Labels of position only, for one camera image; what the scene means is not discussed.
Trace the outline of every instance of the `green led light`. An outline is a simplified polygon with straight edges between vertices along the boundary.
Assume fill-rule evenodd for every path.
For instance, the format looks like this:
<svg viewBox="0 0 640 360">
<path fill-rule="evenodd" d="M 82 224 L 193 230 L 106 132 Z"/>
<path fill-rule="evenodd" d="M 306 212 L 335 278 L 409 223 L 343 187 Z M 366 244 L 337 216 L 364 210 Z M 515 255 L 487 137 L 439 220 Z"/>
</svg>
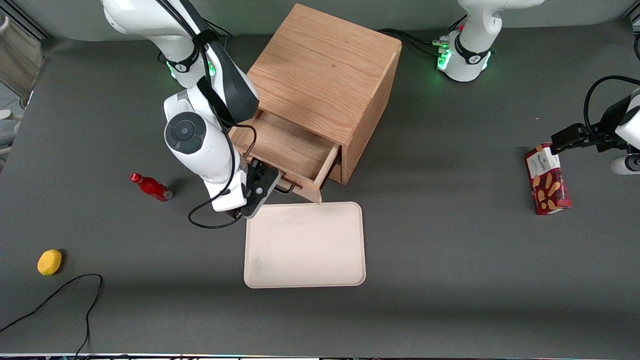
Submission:
<svg viewBox="0 0 640 360">
<path fill-rule="evenodd" d="M 213 67 L 211 61 L 207 61 L 209 63 L 209 76 L 213 76 L 216 74 L 216 68 Z"/>
<path fill-rule="evenodd" d="M 166 66 L 169 68 L 169 71 L 171 72 L 171 77 L 175 79 L 175 74 L 173 73 L 173 69 L 171 68 L 171 65 L 169 65 L 169 62 L 166 62 Z"/>
<path fill-rule="evenodd" d="M 440 68 L 440 70 L 446 69 L 449 64 L 449 59 L 451 59 L 451 50 L 447 49 L 444 54 L 440 55 L 440 59 L 438 59 L 438 68 Z"/>
<path fill-rule="evenodd" d="M 484 65 L 482 65 L 482 69 L 486 69 L 486 66 L 489 64 L 489 58 L 491 57 L 491 51 L 486 55 L 486 60 L 484 61 Z"/>
</svg>

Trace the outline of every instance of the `cabinet top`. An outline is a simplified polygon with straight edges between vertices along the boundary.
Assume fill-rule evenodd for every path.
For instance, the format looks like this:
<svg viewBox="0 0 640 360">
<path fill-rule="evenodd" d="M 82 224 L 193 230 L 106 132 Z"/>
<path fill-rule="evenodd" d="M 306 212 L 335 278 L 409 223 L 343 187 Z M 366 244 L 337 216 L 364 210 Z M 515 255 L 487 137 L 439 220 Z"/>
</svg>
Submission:
<svg viewBox="0 0 640 360">
<path fill-rule="evenodd" d="M 401 47 L 398 39 L 295 4 L 248 76 L 261 110 L 346 145 Z"/>
</svg>

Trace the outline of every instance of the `drawer handle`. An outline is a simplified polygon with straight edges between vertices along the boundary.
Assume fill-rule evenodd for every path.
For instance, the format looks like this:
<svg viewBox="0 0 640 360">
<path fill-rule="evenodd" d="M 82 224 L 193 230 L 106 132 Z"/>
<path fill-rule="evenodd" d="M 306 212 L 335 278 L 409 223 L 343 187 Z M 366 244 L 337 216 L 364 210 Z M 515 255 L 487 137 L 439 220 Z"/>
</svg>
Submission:
<svg viewBox="0 0 640 360">
<path fill-rule="evenodd" d="M 291 184 L 291 186 L 289 187 L 289 189 L 288 189 L 288 190 L 283 190 L 283 189 L 281 189 L 278 185 L 276 185 L 276 187 L 274 188 L 274 190 L 276 190 L 277 192 L 282 193 L 282 194 L 284 194 L 284 195 L 288 195 L 288 194 L 290 194 L 290 193 L 293 191 L 293 189 L 294 189 L 295 187 L 296 187 L 296 185 L 295 185 L 295 184 Z"/>
</svg>

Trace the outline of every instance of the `beige tray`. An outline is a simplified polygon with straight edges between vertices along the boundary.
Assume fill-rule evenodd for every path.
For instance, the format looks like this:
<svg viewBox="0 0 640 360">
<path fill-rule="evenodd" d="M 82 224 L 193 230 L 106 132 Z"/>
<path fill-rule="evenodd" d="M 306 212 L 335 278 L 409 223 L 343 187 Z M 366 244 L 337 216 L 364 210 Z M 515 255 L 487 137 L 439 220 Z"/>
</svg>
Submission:
<svg viewBox="0 0 640 360">
<path fill-rule="evenodd" d="M 356 286 L 365 276 L 362 210 L 355 202 L 264 205 L 247 220 L 250 288 Z"/>
</svg>

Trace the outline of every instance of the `gray wall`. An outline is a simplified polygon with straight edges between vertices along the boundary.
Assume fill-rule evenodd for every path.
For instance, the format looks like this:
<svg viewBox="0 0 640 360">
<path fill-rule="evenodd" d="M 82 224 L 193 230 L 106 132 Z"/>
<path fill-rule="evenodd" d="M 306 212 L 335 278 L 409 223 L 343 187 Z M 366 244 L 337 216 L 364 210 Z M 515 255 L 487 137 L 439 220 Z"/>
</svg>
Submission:
<svg viewBox="0 0 640 360">
<path fill-rule="evenodd" d="M 273 33 L 294 3 L 372 29 L 444 28 L 464 15 L 455 0 L 191 0 L 200 13 L 234 34 Z M 16 0 L 56 37 L 115 40 L 99 0 Z M 503 12 L 509 28 L 588 25 L 619 17 L 634 0 L 547 0 Z"/>
</svg>

